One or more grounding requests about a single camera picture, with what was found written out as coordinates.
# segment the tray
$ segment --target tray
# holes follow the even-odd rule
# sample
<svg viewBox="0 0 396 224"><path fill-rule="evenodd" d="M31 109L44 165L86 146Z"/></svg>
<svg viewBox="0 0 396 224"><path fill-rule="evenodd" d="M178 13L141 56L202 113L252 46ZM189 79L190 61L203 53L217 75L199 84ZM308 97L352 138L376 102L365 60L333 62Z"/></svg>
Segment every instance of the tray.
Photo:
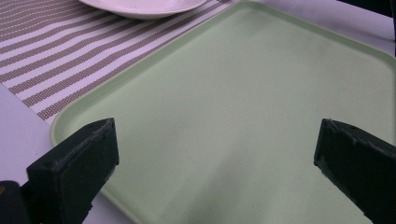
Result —
<svg viewBox="0 0 396 224"><path fill-rule="evenodd" d="M321 119L395 143L390 55L241 2L65 108L54 145L115 118L103 193L135 223L371 223L314 166Z"/></svg>

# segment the table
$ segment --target table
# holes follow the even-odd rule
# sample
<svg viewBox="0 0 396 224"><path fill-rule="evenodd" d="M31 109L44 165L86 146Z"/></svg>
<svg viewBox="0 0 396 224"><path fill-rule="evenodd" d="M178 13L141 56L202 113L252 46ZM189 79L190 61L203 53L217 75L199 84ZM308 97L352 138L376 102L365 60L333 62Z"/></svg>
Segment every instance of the table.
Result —
<svg viewBox="0 0 396 224"><path fill-rule="evenodd" d="M29 20L25 20L25 26L21 24L22 22L16 22L13 23L14 27L9 28L10 26L6 26L7 24L9 25L9 22L13 22L10 20L6 20L8 17L15 16L13 14L8 13L7 11L10 10L12 7L17 7L17 9L21 9L21 4L24 2L25 4L34 4L34 3L40 3L42 1L38 0L26 0L26 1L3 1L0 3L0 20L2 20L2 25L0 26L0 35L4 36L4 30L6 28L9 29L14 29L16 27L24 27L26 30L19 31L18 29L12 30L12 32L19 32L19 36L21 35L29 35L31 34L34 30L30 30L31 33L28 33L28 28L32 27L34 22L35 23L40 23L44 21L44 17L48 16L50 14L48 11L43 12L40 15L36 15L35 17L30 18ZM154 27L154 29L158 29L156 31L160 32L162 29L165 30L164 35L156 35L155 37L151 38L149 42L147 42L147 34L153 34L151 31L145 30L145 32L142 33L141 39L139 39L141 42L136 41L133 42L127 42L128 44L126 45L125 48L128 48L128 46L131 46L132 43L140 43L144 47L141 49L144 49L144 52L140 52L140 55L147 55L154 51L155 49L159 48L163 43L166 43L167 41L171 40L174 36L182 34L186 32L188 29L193 27L194 25L198 24L201 21L204 21L211 16L219 13L222 11L224 8L230 6L236 0L228 2L226 4L219 3L218 1L215 0L209 0L205 5L202 7L199 7L195 9L192 12L188 12L179 16L172 17L171 19L165 19L165 21L160 21L159 23L155 24L155 22L150 21L150 22L135 22L135 21L129 21L125 20L123 18L120 18L118 16L112 15L110 13L106 13L104 11L92 9L89 7L86 7L79 3L76 0L68 0L68 1L59 1L59 0L53 0L53 1L47 1L47 4L40 5L41 7L53 7L57 6L59 7L62 5L64 8L69 8L73 13L79 12L81 13L81 17L87 19L87 15L95 17L96 19L93 20L91 19L90 21L87 19L87 21L84 22L91 22L91 23L96 23L97 20L101 20L102 22L107 22L108 25L111 24L117 24L118 27L126 26L124 27L123 31L128 30L128 25L133 26L132 31L138 30L139 28L144 28L144 27ZM363 10L361 8L353 7L350 5L346 5L344 3L340 3L338 1L334 0L296 0L296 1L287 1L287 0L261 0L262 3L267 4L268 6L278 8L279 10L285 11L291 15L294 15L296 17L302 18L307 21L311 21L315 24L318 24L320 26L323 26L327 29L333 30L336 33L342 34L349 36L353 39L356 39L362 43L365 43L367 45L373 46L375 48L378 48L380 50L385 51L386 53L393 54L394 53L394 36L393 36L393 24L392 24L392 19L387 18L378 14L375 14L370 11ZM201 17L197 17L197 13L200 13L202 11L206 10L205 13L199 14ZM65 10L58 10L58 13L63 13L63 16L66 18L67 16L70 16L70 13L65 13ZM52 20L57 20L59 19L59 14L57 16L52 16ZM70 17L67 18L68 20L74 20L76 17ZM179 26L177 29L169 29L169 28L161 28L161 24L175 24L178 21L183 21L186 18L189 18L189 22L181 22L179 23ZM57 26L50 27L51 23L48 23L48 25L44 26L44 28L50 28L51 29L56 29ZM105 31L95 31L99 33L95 33L96 35L103 34ZM70 33L62 33L62 35L59 35L58 37L56 36L51 36L51 38L47 39L47 42L41 43L42 46L52 43L53 41L56 41L57 38L63 38L62 43L58 44L67 44L67 41L71 41L70 46L74 46L77 43L80 43L79 41L84 41L84 38L82 39L76 39L75 36L69 35ZM85 38L90 38L92 35L84 35ZM13 37L10 38L9 40L2 40L0 41L0 48L5 46L5 43L15 43L17 42L18 37ZM85 46L92 44L93 49L98 48L98 45L103 45L105 43L105 40L100 40L100 41L95 41L95 39L90 39L91 41L83 42L80 44L78 47L79 48L85 48ZM120 45L120 43L115 44L111 48L116 48ZM35 52L29 51L31 49L28 48L20 48L20 51L16 51L14 49L9 49L9 51L15 52L15 54L23 54L27 55L30 52L31 57L29 57L29 60L25 59L20 59L16 58L18 63L15 66L17 68L5 68L3 65L0 65L0 78L3 77L6 73L10 73L10 71L14 71L16 69L19 70L20 77L23 77L27 73L32 73L32 67L26 67L26 70L22 70L21 67L24 67L26 64L32 64L31 66L34 66L34 63L37 66L37 70L35 70L35 75L33 76L39 76L42 74L45 74L48 72L50 69L54 68L54 63L52 63L50 68L42 68L43 66L39 66L41 63L39 62L44 62L40 61L46 56L44 55L36 55ZM79 54L79 56L84 55L86 51L79 52L79 49L73 49L75 54L72 56L76 56ZM93 64L102 61L105 59L107 55L111 55L110 53L107 53L105 50L102 49L97 49L95 51L96 53L93 55L88 55L90 57L86 58L81 58L80 61L80 66L72 66L74 70L73 72L69 73L68 76L73 76L70 74L77 74L78 72L85 71L84 69L87 69L89 67L92 67ZM8 57L5 53L1 53L0 56L0 61L3 61L4 58ZM58 60L60 58L59 54L57 56L52 56L52 62ZM107 61L108 63L114 62L117 59L122 58L119 54L114 54L113 58L111 61ZM117 65L113 66L112 69L107 70L107 73L105 74L111 74L111 76L115 75L118 73L118 71L122 70L123 68L126 68L132 63L135 63L136 61L140 60L141 57L137 57L134 61L130 60L120 60ZM50 82L50 77L43 77L43 80L38 80L35 79L36 82ZM94 80L90 81L85 81L81 82L80 86L76 86L76 82L74 79L70 80L69 82L64 82L69 86L71 91L65 91L62 93L62 91L59 90L64 90L67 89L67 87L57 87L52 88L51 90L57 90L57 91L45 91L44 93L37 94L42 92L45 89L45 86L39 86L37 89L35 89L35 85L27 82L26 85L18 85L15 83L21 83L20 81L17 81L13 83L13 80L15 78L9 79L9 80L1 80L2 85L0 85L0 108L1 108L1 113L0 113L0 150L2 152L1 157L0 157L0 178L3 179L12 179L15 181L18 181L20 184L23 184L27 180L27 176L25 174L25 168L33 161L35 161L38 157L43 155L45 152L51 149L51 144L50 144L50 124L52 123L54 117L56 116L57 112L59 112L60 109L62 109L65 105L67 105L69 102L71 102L74 98L79 97L84 91L87 91L91 88L94 88L97 83L94 83ZM55 80L52 84L49 84L47 86L56 86L56 83L60 83L62 81L60 80ZM90 214L87 216L86 220L84 223L131 223L129 219L127 219L116 207L114 207L110 202L106 200L106 198L102 195L98 195L96 199L93 201L93 209L91 210Z"/></svg>

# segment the tray rim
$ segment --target tray rim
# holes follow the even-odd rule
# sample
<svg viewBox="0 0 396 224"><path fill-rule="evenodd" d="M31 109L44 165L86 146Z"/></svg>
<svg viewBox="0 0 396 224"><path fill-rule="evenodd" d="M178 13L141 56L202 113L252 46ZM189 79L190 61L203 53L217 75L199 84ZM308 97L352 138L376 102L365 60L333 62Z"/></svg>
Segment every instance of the tray rim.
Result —
<svg viewBox="0 0 396 224"><path fill-rule="evenodd" d="M382 51L380 49L376 49L368 44L362 43L359 40L350 38L348 36L345 35L341 35L339 33L336 33L335 31L332 31L330 29L324 28L322 26L319 26L317 24L314 24L313 22L310 21L306 21L304 19L298 18L296 16L290 15L289 13L280 11L276 8L273 7L269 7L267 5L265 5L264 3L260 3L260 2L256 2L254 0L242 0L240 2L237 2L235 4L233 4L230 7L227 7L226 9L222 10L220 13L218 13L217 15L209 18L206 21L201 22L200 24L192 27L189 31L183 33L182 35L179 35L177 37L175 37L173 40L169 41L168 43L166 43L165 45L161 46L160 48L154 50L153 52L151 52L148 56L144 57L143 59L141 59L140 61L138 61L137 63L132 64L131 66L125 68L124 70L120 71L119 73L117 73L114 77L111 77L110 79L108 79L107 81L103 82L102 84L98 85L97 87L95 87L94 89L82 94L81 96L79 96L76 100L74 100L73 102L71 102L70 104L68 104L67 106L65 106L55 117L55 119L53 120L51 126L50 126L50 141L52 143L52 145L55 147L56 145L58 145L60 143L60 141L58 141L56 135L56 131L57 131L57 126L59 126L59 122L60 120L62 120L63 116L65 113L68 112L70 107L73 107L74 105L78 104L79 101L81 101L81 99L84 99L86 97L90 97L90 95L95 95L96 92L98 92L99 90L101 90L103 87L110 85L111 83L115 82L117 79L119 79L120 77L122 77L127 71L129 71L130 69L133 69L134 67L137 66L144 66L144 63L150 61L150 59L156 57L156 52L162 49L167 48L169 45L173 45L175 42L178 42L179 39L181 38L185 38L185 35L191 34L193 32L199 32L199 28L200 27L205 27L208 23L212 22L213 20L215 20L216 18L220 18L221 16L227 15L227 13L230 13L230 11L232 10L237 10L238 7L265 7L267 8L267 10L270 10L273 12L273 14L276 14L277 18L280 18L283 21L292 21L293 24L302 27L303 29L306 28L311 28L313 30L315 30L316 34L320 34L321 36L328 38L330 40L333 40L337 43L343 43L343 45L349 45L350 47L352 47L353 49L362 51L367 53L370 56L376 57L376 58L381 58L383 63L392 65L392 68L394 69L394 76L396 77L396 58L391 55L386 53L385 51ZM135 77L141 76L141 74L137 74L137 75L133 75L133 76L129 76L128 79L134 79ZM110 200L118 209L121 210L121 212L127 216L128 218L130 218L134 223L136 224L143 224L145 222L142 221L141 218L137 217L135 214L132 214L130 212L130 210L123 206L114 195L111 194L110 192L111 190L107 189L106 186L104 186L101 190L101 193L103 193L106 198L108 200Z"/></svg>

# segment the white bowl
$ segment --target white bowl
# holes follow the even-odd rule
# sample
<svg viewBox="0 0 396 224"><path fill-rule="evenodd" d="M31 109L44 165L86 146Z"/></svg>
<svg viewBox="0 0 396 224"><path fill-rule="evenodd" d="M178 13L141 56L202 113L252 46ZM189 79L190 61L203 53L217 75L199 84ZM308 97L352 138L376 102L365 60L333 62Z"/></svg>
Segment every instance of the white bowl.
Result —
<svg viewBox="0 0 396 224"><path fill-rule="evenodd" d="M206 0L79 0L126 18L154 20L199 7Z"/></svg>

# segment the striped placemat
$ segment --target striped placemat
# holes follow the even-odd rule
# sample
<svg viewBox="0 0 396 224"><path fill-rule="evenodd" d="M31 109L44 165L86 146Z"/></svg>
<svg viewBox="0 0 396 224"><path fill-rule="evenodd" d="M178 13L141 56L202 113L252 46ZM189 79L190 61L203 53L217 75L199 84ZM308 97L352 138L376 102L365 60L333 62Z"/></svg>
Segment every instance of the striped placemat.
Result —
<svg viewBox="0 0 396 224"><path fill-rule="evenodd" d="M73 100L233 2L134 21L78 0L0 2L0 82L51 124Z"/></svg>

